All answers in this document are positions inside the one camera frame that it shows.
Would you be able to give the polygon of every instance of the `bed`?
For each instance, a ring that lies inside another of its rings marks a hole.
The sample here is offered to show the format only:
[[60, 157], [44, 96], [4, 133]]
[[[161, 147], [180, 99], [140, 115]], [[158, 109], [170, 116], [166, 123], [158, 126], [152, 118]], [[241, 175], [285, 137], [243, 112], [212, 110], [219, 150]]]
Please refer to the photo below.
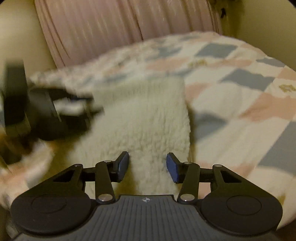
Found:
[[[177, 76], [185, 81], [192, 160], [222, 164], [274, 195], [279, 228], [296, 217], [296, 73], [237, 39], [191, 32], [116, 48], [83, 65], [36, 73], [40, 86], [91, 92], [98, 83]], [[210, 192], [202, 185], [199, 197]]]

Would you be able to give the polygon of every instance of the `beige wall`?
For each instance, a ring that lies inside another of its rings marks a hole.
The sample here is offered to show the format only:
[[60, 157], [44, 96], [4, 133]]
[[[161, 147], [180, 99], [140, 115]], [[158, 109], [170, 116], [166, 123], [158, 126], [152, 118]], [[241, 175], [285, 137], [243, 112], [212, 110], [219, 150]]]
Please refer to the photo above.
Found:
[[234, 37], [296, 70], [296, 9], [288, 0], [242, 0], [229, 6]]
[[33, 0], [5, 0], [0, 5], [0, 72], [7, 59], [22, 59], [27, 75], [55, 68]]

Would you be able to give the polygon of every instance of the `silver screw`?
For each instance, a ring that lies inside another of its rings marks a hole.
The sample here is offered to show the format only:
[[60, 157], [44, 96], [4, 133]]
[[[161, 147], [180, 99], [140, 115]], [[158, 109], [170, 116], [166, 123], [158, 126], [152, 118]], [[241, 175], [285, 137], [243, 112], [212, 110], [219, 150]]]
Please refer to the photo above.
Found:
[[109, 202], [113, 199], [113, 196], [111, 194], [104, 193], [98, 196], [98, 199], [102, 202]]
[[195, 199], [195, 197], [192, 194], [188, 194], [188, 193], [182, 194], [180, 196], [180, 198], [181, 198], [181, 200], [183, 200], [185, 202], [191, 202]]

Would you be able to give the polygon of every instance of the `circular black motor cover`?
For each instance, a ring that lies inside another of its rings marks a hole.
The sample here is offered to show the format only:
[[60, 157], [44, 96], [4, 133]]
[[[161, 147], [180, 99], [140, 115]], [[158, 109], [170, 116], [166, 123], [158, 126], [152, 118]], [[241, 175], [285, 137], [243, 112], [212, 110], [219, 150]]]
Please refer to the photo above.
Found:
[[21, 229], [38, 235], [56, 235], [81, 225], [90, 215], [86, 193], [67, 183], [44, 183], [18, 196], [11, 206], [13, 221]]
[[212, 226], [240, 236], [275, 230], [282, 217], [282, 207], [272, 195], [254, 197], [238, 192], [229, 197], [219, 190], [203, 199], [201, 212]]

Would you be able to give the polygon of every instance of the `curtain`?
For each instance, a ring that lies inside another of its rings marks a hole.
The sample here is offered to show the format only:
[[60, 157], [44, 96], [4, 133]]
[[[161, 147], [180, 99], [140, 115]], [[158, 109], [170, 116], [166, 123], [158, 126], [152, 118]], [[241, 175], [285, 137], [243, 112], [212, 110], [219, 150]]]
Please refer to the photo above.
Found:
[[222, 32], [207, 0], [35, 0], [35, 6], [58, 68], [150, 38]]

